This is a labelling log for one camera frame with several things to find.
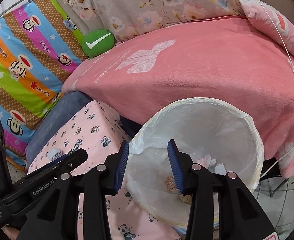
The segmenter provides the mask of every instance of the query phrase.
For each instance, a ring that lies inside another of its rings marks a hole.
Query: striped comforter
[[[56,0],[33,0],[0,18],[0,119],[8,160],[22,169],[34,131],[86,59],[82,38]]]

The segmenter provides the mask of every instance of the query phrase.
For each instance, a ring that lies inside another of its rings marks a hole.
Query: green checkmark pillow
[[[84,53],[89,57],[97,57],[110,50],[115,44],[114,35],[108,30],[97,30],[87,34],[81,46]]]

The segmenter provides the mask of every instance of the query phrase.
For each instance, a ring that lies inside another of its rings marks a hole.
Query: blue pillow
[[[80,91],[67,93],[59,99],[43,119],[26,147],[27,168],[54,134],[90,101],[92,99]]]

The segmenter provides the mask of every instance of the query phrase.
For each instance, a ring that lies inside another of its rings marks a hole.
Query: pink label
[[[276,232],[272,233],[270,236],[266,237],[264,240],[279,240]]]

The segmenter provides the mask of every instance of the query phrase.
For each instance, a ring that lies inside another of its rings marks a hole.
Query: pink fleece blanket
[[[69,76],[63,92],[75,90],[140,124],[176,100],[217,98],[252,116],[265,159],[294,146],[288,56],[244,17],[174,25],[121,43]],[[279,166],[282,176],[294,176],[294,149]]]

